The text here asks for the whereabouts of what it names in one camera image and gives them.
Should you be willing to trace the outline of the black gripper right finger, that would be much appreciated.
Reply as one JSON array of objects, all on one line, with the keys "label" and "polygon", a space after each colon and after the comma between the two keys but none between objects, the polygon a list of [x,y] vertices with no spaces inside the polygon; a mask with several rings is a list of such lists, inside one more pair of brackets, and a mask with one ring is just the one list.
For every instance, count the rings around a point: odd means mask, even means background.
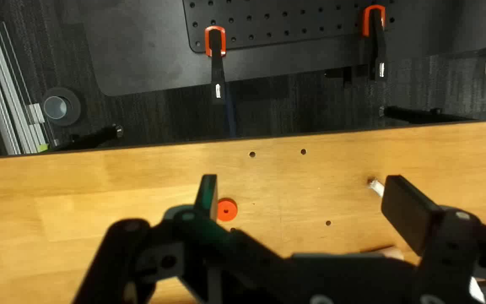
[{"label": "black gripper right finger", "polygon": [[388,176],[382,213],[407,245],[422,255],[444,209],[403,176]]}]

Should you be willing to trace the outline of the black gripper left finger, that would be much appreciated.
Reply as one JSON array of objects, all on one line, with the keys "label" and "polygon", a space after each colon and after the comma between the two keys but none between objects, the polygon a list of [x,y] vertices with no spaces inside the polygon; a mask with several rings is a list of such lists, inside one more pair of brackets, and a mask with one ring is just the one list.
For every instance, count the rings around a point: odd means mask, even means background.
[{"label": "black gripper left finger", "polygon": [[198,194],[193,204],[179,204],[169,208],[162,220],[167,223],[214,223],[218,204],[218,176],[204,174],[198,186]]}]

